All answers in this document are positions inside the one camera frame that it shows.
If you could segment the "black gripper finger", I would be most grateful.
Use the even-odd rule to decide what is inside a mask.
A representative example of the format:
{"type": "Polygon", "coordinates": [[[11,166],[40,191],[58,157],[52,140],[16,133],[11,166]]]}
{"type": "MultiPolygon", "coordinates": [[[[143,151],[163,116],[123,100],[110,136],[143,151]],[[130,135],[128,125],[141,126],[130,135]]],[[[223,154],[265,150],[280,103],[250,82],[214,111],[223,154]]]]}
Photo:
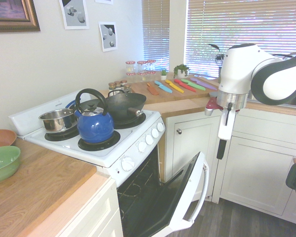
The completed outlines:
{"type": "Polygon", "coordinates": [[[225,152],[225,147],[226,147],[226,140],[220,139],[218,151],[217,151],[217,159],[223,158],[224,152],[225,152]]]}

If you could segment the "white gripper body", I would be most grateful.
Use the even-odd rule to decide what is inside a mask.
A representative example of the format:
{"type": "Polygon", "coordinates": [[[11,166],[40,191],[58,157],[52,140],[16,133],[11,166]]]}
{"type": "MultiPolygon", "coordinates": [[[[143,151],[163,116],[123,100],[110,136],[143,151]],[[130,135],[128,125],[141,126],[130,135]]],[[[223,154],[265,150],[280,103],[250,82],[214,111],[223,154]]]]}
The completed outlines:
{"type": "Polygon", "coordinates": [[[230,140],[235,121],[235,110],[231,109],[228,111],[224,108],[219,124],[218,137],[223,140],[230,140]]]}

